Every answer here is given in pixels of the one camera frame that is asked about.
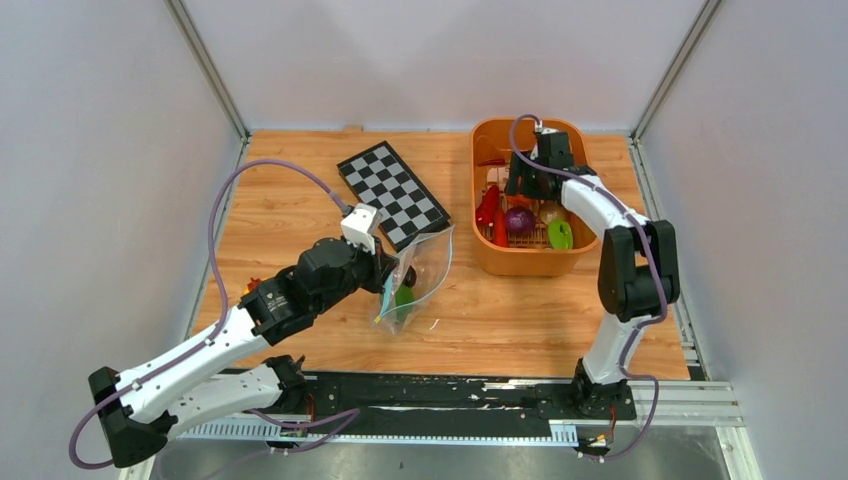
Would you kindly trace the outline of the black white chessboard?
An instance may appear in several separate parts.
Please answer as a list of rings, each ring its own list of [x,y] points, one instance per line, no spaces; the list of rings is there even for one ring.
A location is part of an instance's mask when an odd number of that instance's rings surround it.
[[[336,167],[359,202],[380,212],[379,230],[394,250],[450,225],[447,210],[389,142],[382,141]]]

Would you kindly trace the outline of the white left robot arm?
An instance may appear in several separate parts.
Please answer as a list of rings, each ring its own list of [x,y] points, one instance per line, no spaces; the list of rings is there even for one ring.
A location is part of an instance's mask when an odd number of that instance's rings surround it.
[[[89,378],[111,457],[126,468],[157,454],[183,432],[238,411],[298,411],[306,400],[301,360],[271,357],[227,379],[216,374],[313,326],[359,289],[380,294],[398,266],[380,244],[373,251],[323,238],[297,264],[254,283],[223,319],[132,369],[103,367]]]

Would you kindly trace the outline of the red toy chili pepper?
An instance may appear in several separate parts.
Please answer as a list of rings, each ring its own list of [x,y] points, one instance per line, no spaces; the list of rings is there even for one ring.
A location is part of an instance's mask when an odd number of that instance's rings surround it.
[[[500,188],[497,184],[490,185],[475,209],[475,225],[478,228],[494,225],[495,212],[500,204]]]

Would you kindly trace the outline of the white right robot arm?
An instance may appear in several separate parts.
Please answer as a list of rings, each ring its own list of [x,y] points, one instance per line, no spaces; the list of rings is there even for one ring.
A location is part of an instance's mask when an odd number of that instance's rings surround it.
[[[652,221],[628,207],[589,167],[539,163],[554,153],[553,143],[564,136],[562,131],[537,121],[535,155],[529,157],[517,146],[517,126],[514,122],[508,133],[513,155],[535,172],[558,177],[560,203],[602,240],[598,294],[605,313],[592,346],[578,362],[570,392],[577,413],[596,417],[628,380],[652,378],[633,374],[628,366],[645,330],[663,322],[679,296],[675,230],[665,220]]]

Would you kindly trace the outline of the clear zip top bag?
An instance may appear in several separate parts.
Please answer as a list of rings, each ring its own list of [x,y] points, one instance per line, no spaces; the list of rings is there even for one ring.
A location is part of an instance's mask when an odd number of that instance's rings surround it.
[[[398,265],[391,271],[383,283],[382,293],[374,311],[371,326],[383,329],[392,335],[400,335],[403,330],[427,307],[431,298],[443,286],[453,262],[454,225],[435,233],[423,233],[415,237],[397,254]],[[403,285],[407,269],[413,266],[418,274],[414,287],[416,302],[413,313],[405,325],[398,325],[393,314],[395,294]]]

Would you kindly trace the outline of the red green toy brick car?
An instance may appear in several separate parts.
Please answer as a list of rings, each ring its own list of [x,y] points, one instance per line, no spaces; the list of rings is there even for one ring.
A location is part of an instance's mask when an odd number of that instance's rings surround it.
[[[243,291],[243,294],[246,295],[252,291],[254,291],[261,283],[263,282],[262,278],[251,278],[248,282],[246,288]]]

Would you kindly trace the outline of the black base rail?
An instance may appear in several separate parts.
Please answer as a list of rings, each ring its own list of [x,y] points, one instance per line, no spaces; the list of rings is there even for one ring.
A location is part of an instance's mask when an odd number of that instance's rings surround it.
[[[631,390],[584,399],[570,380],[309,372],[268,415],[317,421],[357,408],[350,435],[397,437],[541,437],[552,420],[601,426],[636,417]]]

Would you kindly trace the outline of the brown toy potato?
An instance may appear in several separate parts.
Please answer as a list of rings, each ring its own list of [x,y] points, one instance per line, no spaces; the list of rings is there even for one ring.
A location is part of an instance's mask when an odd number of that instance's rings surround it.
[[[542,202],[538,207],[537,218],[545,225],[550,225],[554,221],[566,221],[567,217],[567,210],[554,201]]]

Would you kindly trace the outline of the green toy pepper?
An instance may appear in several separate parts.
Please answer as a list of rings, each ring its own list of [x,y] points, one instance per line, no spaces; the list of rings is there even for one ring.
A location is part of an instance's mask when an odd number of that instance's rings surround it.
[[[395,294],[394,317],[398,325],[405,325],[415,308],[416,296],[413,289],[401,285]]]

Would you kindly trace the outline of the purple toy onion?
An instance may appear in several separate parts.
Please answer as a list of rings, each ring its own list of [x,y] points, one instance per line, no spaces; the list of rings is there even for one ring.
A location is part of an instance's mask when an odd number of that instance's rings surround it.
[[[536,217],[532,210],[523,206],[514,206],[504,214],[504,225],[508,233],[528,235],[536,226]]]

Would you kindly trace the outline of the orange plastic basket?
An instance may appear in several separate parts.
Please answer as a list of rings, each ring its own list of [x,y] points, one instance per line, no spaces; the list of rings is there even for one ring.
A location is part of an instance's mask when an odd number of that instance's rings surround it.
[[[512,149],[508,133],[513,123],[510,117],[494,117],[480,121],[470,134],[469,154],[469,208],[474,213],[491,182],[489,163],[498,158],[511,159]],[[488,225],[479,227],[470,221],[471,245],[478,266],[485,272],[500,276],[560,276],[570,272],[576,263],[586,258],[600,245],[599,238],[574,213],[568,212],[566,221],[573,233],[571,249],[553,249],[548,229],[539,224],[532,234],[509,236],[509,246],[493,243],[493,231]]]

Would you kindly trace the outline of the green toy avocado half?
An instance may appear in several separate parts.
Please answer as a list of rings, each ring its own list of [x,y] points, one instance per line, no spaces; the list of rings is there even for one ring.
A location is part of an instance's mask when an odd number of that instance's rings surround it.
[[[571,225],[568,221],[555,219],[548,224],[548,242],[554,250],[570,250],[574,245]]]

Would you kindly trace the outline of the small dark toy plum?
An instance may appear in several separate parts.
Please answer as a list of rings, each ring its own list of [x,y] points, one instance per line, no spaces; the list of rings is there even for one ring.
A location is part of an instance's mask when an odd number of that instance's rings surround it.
[[[412,288],[412,287],[414,287],[414,286],[416,285],[417,280],[418,280],[418,274],[417,274],[417,271],[416,271],[416,269],[415,269],[413,266],[410,266],[410,267],[407,269],[407,271],[406,271],[406,273],[405,273],[405,275],[404,275],[404,278],[403,278],[403,282],[402,282],[402,284],[403,284],[404,286],[406,286],[407,288]]]

